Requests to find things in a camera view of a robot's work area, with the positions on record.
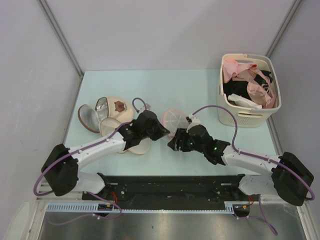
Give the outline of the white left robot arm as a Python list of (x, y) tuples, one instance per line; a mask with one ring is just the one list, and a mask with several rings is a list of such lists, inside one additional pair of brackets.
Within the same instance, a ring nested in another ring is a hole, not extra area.
[(88, 144), (72, 148), (62, 143), (56, 145), (41, 168), (40, 177), (46, 180), (51, 188), (50, 192), (57, 197), (81, 191), (105, 200), (111, 193), (107, 178), (101, 173), (86, 173), (81, 170), (109, 154), (138, 146), (145, 139), (157, 141), (169, 133), (154, 112), (144, 110), (137, 119), (122, 123), (111, 134)]

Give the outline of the white bra in basket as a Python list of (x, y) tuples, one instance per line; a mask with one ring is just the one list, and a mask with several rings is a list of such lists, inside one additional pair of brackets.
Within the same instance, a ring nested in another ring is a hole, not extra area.
[(236, 106), (239, 106), (239, 107), (243, 107), (243, 108), (251, 108), (251, 109), (262, 109), (262, 105), (260, 104), (257, 104), (255, 103), (254, 101), (252, 100), (249, 100), (245, 97), (242, 97), (240, 95), (237, 95), (237, 94), (230, 94), (228, 97), (227, 97), (227, 100), (229, 102), (234, 102)]

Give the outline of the silver brown-rimmed bra cup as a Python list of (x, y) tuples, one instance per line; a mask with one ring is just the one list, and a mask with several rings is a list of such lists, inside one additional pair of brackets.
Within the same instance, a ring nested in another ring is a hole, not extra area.
[(99, 118), (97, 112), (89, 105), (82, 105), (78, 111), (77, 116), (80, 123), (90, 132), (99, 133)]

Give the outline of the cream plastic laundry basket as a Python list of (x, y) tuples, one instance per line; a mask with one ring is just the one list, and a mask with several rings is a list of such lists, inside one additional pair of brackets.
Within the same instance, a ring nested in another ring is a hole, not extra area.
[(271, 60), (262, 55), (229, 53), (221, 60), (217, 85), (221, 123), (256, 128), (282, 106)]

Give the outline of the black garment in basket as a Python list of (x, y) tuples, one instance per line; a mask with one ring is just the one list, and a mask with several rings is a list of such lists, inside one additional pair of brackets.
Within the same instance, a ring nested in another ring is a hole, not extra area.
[[(254, 81), (261, 85), (267, 92), (269, 92), (268, 84), (260, 75), (256, 75)], [(223, 83), (223, 92), (228, 97), (231, 94), (236, 94), (248, 100), (252, 100), (247, 91), (247, 81), (234, 81), (230, 80), (227, 83)]]

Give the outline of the pink bras in basket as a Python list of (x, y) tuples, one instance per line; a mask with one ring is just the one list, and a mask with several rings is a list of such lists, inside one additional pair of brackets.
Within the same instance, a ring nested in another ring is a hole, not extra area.
[[(269, 92), (255, 82), (256, 75), (260, 75), (266, 80)], [(274, 107), (276, 93), (272, 86), (273, 79), (270, 71), (260, 70), (254, 63), (239, 63), (234, 59), (225, 59), (222, 64), (222, 78), (223, 83), (228, 83), (230, 80), (248, 82), (247, 92), (252, 99), (251, 101), (262, 105), (262, 109)]]

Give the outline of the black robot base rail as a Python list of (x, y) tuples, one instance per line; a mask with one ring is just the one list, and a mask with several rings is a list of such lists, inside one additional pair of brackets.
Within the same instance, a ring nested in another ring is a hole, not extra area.
[(104, 176), (106, 187), (98, 196), (124, 204), (189, 204), (257, 200), (239, 190), (243, 175), (221, 176)]

